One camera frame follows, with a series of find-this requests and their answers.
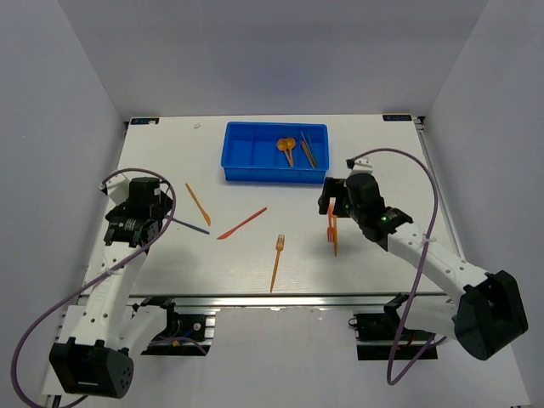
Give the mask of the orange spoon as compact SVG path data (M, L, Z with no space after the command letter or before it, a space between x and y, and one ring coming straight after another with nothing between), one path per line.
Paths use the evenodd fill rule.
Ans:
M292 151L296 146L296 140L294 138L286 138L286 143L287 143L287 151L288 151L290 166L293 167L294 159L293 159Z
M290 151L288 141L286 139L279 139L276 143L276 148L284 153L289 166L293 167L291 151Z

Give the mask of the grey-blue chopstick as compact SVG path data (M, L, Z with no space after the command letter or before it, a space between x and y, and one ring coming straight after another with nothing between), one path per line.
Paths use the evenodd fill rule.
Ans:
M303 147L305 155L307 156L311 167L316 167L314 156L313 156L313 154L311 152L309 143L308 143L308 141L307 141L307 139L306 139L303 132L301 132L301 137L302 137L301 146Z
M314 161L315 161L315 164L316 164L316 167L314 167L314 168L317 168L317 161L316 161L316 159L315 159L315 153L314 153L313 145L312 145L312 143L311 143L311 138L309 137L308 134L306 134L305 137L306 137L306 139L307 139L307 141L308 141L308 143L309 143L311 152L312 152L312 154L313 154L313 156L314 156Z

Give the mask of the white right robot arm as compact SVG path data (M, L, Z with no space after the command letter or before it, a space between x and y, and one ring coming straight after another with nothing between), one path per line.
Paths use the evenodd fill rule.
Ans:
M413 330L436 333L457 340L474 358L487 360L527 332L515 278L504 270L487 272L430 241L408 214L386 206L371 174L326 178L318 206L320 214L353 219L368 241L421 268L450 299L439 304L398 295L383 308L390 337L401 339Z

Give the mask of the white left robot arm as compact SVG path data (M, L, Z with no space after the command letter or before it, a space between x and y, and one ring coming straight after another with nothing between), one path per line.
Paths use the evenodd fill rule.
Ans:
M49 354L68 394L123 398L133 380L133 357L156 335L169 339L179 331L179 317L161 305L140 305L130 320L123 319L150 244L173 208L161 184L153 177L108 184L115 206L105 216L105 277L93 284L82 318L68 339L55 343Z

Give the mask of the blue chopstick left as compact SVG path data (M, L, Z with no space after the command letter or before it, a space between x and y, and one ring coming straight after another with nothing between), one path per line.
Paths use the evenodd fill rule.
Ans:
M176 218L172 218L172 222L176 223L176 224L179 224L179 225L182 225L186 228L189 228L191 230L194 230L194 231L197 231L197 232L200 232L202 234L205 234L205 235L210 235L210 232L206 229L203 229L201 227L198 227L198 226L195 226L193 224L189 224L189 223L186 223L184 221L181 221L179 219L176 219Z

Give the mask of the red-orange fork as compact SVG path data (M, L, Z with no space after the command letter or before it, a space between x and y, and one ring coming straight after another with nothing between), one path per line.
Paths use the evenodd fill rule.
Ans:
M328 226L327 226L327 230L326 230L326 234L327 234L327 240L329 242L334 242L335 240L335 227L334 227L334 223L333 223L333 214L332 214L332 210L333 210L333 206L332 204L329 204L328 205L328 208L327 208L327 220L328 220Z

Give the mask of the orange plastic knife left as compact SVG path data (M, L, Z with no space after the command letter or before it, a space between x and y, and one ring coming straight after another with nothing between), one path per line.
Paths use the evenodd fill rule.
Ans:
M212 220L211 220L209 214L206 212L206 210L202 206L202 204L200 203L200 201L199 201L198 197L196 196L195 192L193 191L193 189L191 188L191 186L188 183L185 184L185 187L188 190L188 193L190 194L191 198L195 202L197 208L201 212L201 215L204 218L206 224L208 226L211 226L212 225Z

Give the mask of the left table label sticker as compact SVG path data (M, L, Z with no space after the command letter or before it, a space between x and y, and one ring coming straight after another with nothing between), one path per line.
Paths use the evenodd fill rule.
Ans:
M160 121L159 117L135 117L130 121L131 126L147 126L147 125L156 125Z

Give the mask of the table label sticker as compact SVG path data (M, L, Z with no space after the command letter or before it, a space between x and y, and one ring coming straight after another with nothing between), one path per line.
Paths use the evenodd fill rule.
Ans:
M130 121L131 126L147 126L147 125L156 125L160 121L159 117L135 117Z
M409 114L383 114L382 119L385 122L411 122L412 117Z

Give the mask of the blue divided plastic bin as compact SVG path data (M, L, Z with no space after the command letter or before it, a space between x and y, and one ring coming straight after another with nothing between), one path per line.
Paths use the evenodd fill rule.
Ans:
M301 146L308 134L317 168L311 167ZM276 148L279 139L294 138L294 166ZM329 138L325 124L281 122L228 122L221 166L228 181L322 184L329 169Z

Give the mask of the red-orange plastic knife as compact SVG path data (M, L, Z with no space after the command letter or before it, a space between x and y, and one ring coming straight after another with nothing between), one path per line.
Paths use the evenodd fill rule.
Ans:
M230 237L231 235L233 235L237 230L239 230L240 228L242 228L243 226L245 226L246 224L252 222L255 218L259 217L261 214L265 213L266 211L268 210L267 207L263 207L261 208L260 210L258 210L257 212L255 212L254 214L252 214L250 217L244 219L243 221L241 221L240 223L238 223L236 226L234 226L233 228L225 231L222 235L219 235L217 237L217 240L218 241L221 241L221 240L224 240L224 239L227 239L228 237Z

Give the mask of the right table label sticker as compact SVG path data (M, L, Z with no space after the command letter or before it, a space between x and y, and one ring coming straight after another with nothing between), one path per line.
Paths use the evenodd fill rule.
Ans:
M411 122L412 117L409 114L383 114L382 119L385 122Z

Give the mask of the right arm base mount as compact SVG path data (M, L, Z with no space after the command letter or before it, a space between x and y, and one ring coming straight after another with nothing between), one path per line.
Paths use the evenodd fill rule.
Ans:
M399 293L394 297L346 295L345 298L353 310L348 327L354 330L357 360L386 362L400 322L401 313L397 308L408 298L407 294ZM411 330L406 326L400 336L395 359L410 360L429 337L429 332Z

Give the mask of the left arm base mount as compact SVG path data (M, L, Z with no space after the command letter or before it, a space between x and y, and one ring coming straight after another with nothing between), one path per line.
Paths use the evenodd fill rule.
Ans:
M146 297L142 307L157 306L166 311L166 327L155 335L150 345L142 352L148 356L205 356L210 348L212 336L207 330L211 315L185 311L173 297Z

